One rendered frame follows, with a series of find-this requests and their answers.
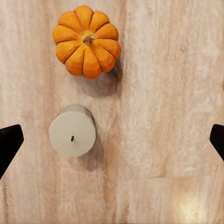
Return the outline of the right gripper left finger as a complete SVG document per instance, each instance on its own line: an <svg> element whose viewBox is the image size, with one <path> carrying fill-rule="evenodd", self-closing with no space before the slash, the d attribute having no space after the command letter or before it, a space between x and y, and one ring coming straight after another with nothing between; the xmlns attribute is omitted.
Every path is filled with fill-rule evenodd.
<svg viewBox="0 0 224 224"><path fill-rule="evenodd" d="M24 142L20 125L0 129L0 179Z"/></svg>

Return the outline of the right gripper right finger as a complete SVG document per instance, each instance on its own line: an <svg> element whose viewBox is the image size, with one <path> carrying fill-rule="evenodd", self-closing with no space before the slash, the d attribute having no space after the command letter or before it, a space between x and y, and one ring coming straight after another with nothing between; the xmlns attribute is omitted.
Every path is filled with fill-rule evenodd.
<svg viewBox="0 0 224 224"><path fill-rule="evenodd" d="M213 125L210 133L210 142L224 161L224 126Z"/></svg>

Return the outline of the pillar candle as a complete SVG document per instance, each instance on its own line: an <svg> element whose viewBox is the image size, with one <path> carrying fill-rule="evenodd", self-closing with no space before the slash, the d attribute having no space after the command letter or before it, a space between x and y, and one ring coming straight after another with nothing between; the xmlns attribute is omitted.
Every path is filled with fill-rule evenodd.
<svg viewBox="0 0 224 224"><path fill-rule="evenodd" d="M64 107L52 121L49 141L52 147L66 157L80 157L95 145L97 128L92 112L75 104Z"/></svg>

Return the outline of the pumpkin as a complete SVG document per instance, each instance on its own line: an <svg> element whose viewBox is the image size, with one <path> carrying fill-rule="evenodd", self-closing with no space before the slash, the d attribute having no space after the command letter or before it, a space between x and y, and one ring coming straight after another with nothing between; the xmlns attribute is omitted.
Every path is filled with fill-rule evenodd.
<svg viewBox="0 0 224 224"><path fill-rule="evenodd" d="M52 36L57 58L74 76L97 78L112 70L121 55L118 30L105 13L86 5L63 13Z"/></svg>

